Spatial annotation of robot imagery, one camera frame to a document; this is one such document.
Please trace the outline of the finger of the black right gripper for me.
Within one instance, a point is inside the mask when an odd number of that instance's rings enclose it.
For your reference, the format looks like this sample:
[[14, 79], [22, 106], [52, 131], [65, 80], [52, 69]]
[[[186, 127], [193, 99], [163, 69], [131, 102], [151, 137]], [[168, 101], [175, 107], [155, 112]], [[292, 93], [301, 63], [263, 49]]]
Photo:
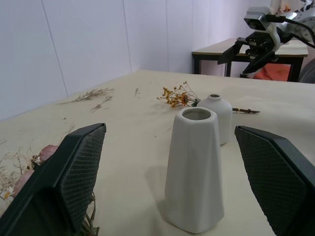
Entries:
[[229, 62], [246, 62], [246, 59], [238, 59], [237, 55], [240, 53], [240, 50], [243, 45], [249, 45], [249, 42], [245, 38], [237, 38], [234, 45], [224, 51], [219, 57], [217, 64], [226, 64]]
[[275, 52], [266, 52], [263, 54], [251, 53], [244, 57], [244, 62], [248, 62], [248, 66], [240, 74], [241, 78], [248, 78], [250, 74], [262, 69], [267, 63], [275, 60]]

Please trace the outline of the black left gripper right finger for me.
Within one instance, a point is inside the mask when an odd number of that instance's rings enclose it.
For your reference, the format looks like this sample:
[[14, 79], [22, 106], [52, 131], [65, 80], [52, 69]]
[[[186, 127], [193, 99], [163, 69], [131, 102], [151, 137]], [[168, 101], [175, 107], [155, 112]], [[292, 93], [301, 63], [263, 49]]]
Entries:
[[315, 166], [286, 138], [234, 130], [252, 192], [276, 236], [315, 236]]

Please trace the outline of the small round white vase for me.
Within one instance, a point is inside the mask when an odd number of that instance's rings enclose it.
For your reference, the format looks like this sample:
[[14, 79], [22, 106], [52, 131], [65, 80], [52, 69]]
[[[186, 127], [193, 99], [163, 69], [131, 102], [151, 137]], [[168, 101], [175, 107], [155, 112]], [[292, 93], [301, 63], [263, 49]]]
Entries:
[[218, 94], [210, 94], [198, 102], [197, 107], [209, 109], [217, 114], [220, 145], [229, 142], [232, 127], [232, 106]]

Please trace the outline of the tall white faceted vase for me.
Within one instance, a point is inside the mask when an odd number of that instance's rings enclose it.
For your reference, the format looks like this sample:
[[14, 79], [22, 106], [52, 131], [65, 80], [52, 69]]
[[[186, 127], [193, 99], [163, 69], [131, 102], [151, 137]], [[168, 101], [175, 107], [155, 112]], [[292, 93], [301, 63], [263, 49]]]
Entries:
[[166, 218], [194, 234], [224, 217], [218, 117], [206, 108], [176, 114], [165, 183]]

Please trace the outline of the orange red cloth bundle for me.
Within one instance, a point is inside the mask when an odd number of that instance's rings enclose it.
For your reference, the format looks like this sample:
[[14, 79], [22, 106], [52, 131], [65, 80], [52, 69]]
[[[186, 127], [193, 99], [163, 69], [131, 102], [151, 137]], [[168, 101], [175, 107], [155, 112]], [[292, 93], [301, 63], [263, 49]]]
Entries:
[[290, 72], [290, 66], [286, 64], [272, 64], [265, 65], [262, 69], [256, 72], [254, 79], [268, 80], [268, 81], [287, 81]]

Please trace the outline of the floral print curtain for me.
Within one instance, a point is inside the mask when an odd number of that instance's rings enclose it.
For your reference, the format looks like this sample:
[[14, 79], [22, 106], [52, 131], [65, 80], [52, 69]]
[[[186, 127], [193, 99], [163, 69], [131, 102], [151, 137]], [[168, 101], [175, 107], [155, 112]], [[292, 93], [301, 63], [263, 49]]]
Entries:
[[315, 7], [315, 0], [271, 0], [270, 9], [273, 14], [287, 12], [304, 12]]

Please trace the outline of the grey rounded chair back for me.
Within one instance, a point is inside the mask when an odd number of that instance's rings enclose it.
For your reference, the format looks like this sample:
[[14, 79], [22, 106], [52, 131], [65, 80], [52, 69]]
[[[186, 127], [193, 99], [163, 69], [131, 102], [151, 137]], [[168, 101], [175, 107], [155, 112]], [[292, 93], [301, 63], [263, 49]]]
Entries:
[[300, 72], [300, 83], [315, 84], [315, 58], [306, 64]]

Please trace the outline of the orange dried flower sprig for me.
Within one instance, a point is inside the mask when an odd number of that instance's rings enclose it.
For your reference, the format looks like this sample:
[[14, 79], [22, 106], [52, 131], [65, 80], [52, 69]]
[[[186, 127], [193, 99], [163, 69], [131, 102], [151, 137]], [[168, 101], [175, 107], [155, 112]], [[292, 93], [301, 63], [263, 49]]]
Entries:
[[163, 87], [163, 93], [157, 100], [164, 100], [171, 108], [177, 107], [202, 107], [217, 112], [218, 115], [231, 115], [233, 112], [245, 114], [259, 114], [260, 111], [252, 109], [233, 108], [231, 104], [218, 94], [211, 94], [205, 99], [199, 99], [197, 94], [190, 88], [187, 81], [173, 89]]

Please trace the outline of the short beige dried sprig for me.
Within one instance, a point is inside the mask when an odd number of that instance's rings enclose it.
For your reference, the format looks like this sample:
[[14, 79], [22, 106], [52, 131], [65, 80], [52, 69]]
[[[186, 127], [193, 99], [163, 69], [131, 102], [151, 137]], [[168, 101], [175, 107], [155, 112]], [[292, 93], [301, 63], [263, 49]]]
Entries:
[[101, 109], [102, 105], [108, 101], [111, 101], [112, 98], [113, 98], [112, 95], [106, 96], [106, 98], [101, 103], [99, 103], [98, 105], [96, 105], [94, 108], [91, 109], [91, 112], [93, 113], [93, 112], [97, 111], [98, 109]]

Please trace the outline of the long beige dried sprig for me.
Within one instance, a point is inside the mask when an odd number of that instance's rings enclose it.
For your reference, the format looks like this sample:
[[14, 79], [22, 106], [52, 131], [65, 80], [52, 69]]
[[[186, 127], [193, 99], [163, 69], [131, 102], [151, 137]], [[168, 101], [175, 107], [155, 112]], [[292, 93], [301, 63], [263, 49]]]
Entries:
[[76, 99], [72, 101], [57, 103], [57, 105], [63, 105], [63, 104], [68, 104], [68, 103], [81, 102], [81, 101], [91, 101], [96, 97], [106, 96], [108, 93], [111, 93], [113, 91], [114, 91], [113, 88], [92, 89], [83, 95], [79, 95]]

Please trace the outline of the beige table with black frame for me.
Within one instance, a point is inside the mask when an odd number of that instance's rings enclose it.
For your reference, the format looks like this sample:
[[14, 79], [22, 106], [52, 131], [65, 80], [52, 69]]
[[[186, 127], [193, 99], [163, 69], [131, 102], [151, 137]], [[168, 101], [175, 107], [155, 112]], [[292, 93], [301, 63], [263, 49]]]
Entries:
[[[196, 50], [192, 52], [193, 74], [201, 73], [201, 62], [203, 60], [218, 61], [219, 57], [235, 43], [235, 39], [230, 38], [220, 43]], [[278, 59], [272, 64], [286, 64], [290, 66], [287, 80], [297, 82], [302, 68], [303, 60], [309, 55], [308, 48], [300, 41], [292, 40], [282, 45], [276, 56]]]

